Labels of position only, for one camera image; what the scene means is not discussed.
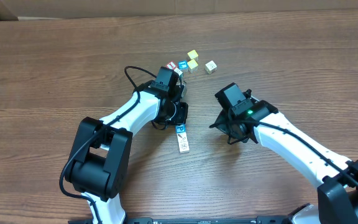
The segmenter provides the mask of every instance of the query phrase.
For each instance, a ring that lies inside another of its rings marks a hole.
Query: cube
[[[183,72],[181,72],[179,68],[175,68],[174,71],[180,76],[181,79],[183,79]]]
[[[191,52],[188,52],[187,59],[188,60],[196,60],[198,62],[198,53],[196,52],[196,50],[192,50]]]
[[[182,72],[188,72],[189,71],[189,66],[187,65],[187,61],[185,61],[185,60],[178,62],[178,68]]]
[[[169,68],[169,69],[174,70],[175,68],[177,68],[177,65],[175,65],[175,63],[173,63],[173,62],[171,61],[170,63],[168,63],[168,64],[166,65],[166,67]]]
[[[187,65],[189,66],[190,73],[193,73],[193,72],[197,71],[197,69],[198,69],[198,64],[194,59],[187,62]]]
[[[205,64],[205,70],[206,72],[208,72],[208,74],[212,74],[213,72],[215,72],[217,67],[218,66],[216,66],[214,61],[210,61]]]

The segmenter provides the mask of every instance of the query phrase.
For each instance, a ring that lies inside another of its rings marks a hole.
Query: wooden tabletop
[[[232,82],[358,159],[358,10],[0,22],[0,223],[89,218],[85,201],[58,188],[80,121],[131,97],[126,65],[157,73],[193,49],[200,67],[185,74],[190,153],[179,153],[172,128],[140,130],[121,193],[130,217],[284,215],[317,202],[274,152],[229,146],[208,128],[221,110],[214,94]],[[210,60],[218,70],[207,75]]]

